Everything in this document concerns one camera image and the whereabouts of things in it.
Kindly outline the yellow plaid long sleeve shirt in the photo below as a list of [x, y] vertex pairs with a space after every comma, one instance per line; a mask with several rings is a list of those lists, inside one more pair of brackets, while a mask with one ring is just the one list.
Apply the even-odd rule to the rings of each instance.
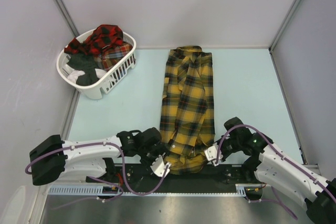
[[170, 50], [165, 66], [160, 117], [162, 142], [169, 150], [170, 173], [198, 173], [214, 144], [213, 58], [200, 46]]

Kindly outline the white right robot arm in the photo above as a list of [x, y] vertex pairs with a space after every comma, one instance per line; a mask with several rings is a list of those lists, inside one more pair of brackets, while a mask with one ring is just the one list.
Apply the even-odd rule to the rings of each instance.
[[313, 223], [335, 223], [335, 179], [329, 180], [296, 162], [267, 135], [234, 117], [224, 124], [226, 133], [217, 140], [208, 158], [217, 166], [231, 154], [243, 152], [242, 176], [278, 190], [305, 211]]

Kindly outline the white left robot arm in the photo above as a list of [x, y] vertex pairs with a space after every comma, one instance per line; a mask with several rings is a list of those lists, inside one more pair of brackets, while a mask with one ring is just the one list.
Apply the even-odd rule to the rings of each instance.
[[41, 186], [57, 180], [96, 183], [122, 182], [121, 170], [114, 159], [140, 158], [140, 163], [151, 174], [165, 177], [171, 163], [166, 162], [167, 149], [160, 132], [152, 127], [145, 131], [122, 131], [112, 137], [85, 142], [62, 140], [52, 135], [29, 153], [30, 163], [25, 172], [33, 185]]

